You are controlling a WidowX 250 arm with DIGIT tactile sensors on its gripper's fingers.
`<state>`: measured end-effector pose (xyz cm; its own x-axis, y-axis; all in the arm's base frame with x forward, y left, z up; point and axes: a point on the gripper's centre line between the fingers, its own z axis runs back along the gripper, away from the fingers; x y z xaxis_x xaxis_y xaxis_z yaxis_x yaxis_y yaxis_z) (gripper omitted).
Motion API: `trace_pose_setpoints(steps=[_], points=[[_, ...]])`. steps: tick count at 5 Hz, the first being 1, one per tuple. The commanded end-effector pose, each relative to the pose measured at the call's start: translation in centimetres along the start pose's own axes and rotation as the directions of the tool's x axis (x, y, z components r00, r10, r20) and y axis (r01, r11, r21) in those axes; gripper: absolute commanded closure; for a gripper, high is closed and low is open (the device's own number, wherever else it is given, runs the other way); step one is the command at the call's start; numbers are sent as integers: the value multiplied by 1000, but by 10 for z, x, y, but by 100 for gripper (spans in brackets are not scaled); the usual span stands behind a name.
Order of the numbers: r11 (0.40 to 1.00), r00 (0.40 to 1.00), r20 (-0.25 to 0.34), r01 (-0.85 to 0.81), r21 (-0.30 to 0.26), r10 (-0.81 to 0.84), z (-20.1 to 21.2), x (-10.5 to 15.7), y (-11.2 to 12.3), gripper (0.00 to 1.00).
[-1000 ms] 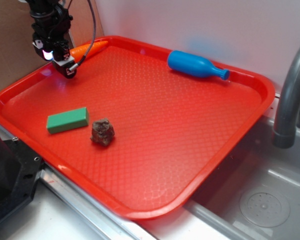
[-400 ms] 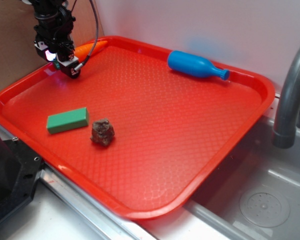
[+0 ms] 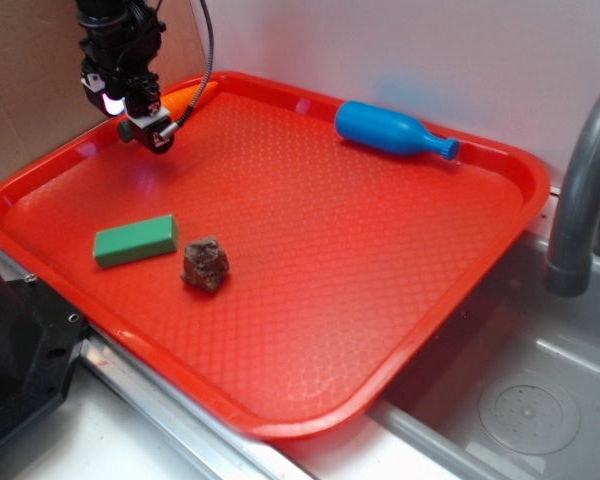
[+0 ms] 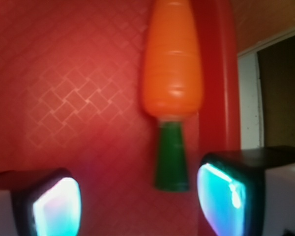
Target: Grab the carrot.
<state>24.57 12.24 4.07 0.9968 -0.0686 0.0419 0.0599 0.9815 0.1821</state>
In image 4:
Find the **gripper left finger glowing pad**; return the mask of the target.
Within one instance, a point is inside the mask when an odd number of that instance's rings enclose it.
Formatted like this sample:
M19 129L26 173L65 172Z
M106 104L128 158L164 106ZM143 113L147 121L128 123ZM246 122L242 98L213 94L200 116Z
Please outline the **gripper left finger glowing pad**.
M79 184L65 168L14 172L13 213L20 236L76 236L82 215Z

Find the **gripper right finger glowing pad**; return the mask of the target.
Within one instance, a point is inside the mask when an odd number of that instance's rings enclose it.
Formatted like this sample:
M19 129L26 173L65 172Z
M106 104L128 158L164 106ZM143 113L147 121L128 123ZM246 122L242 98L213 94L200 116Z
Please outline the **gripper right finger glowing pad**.
M295 236L295 147L208 153L197 190L218 236Z

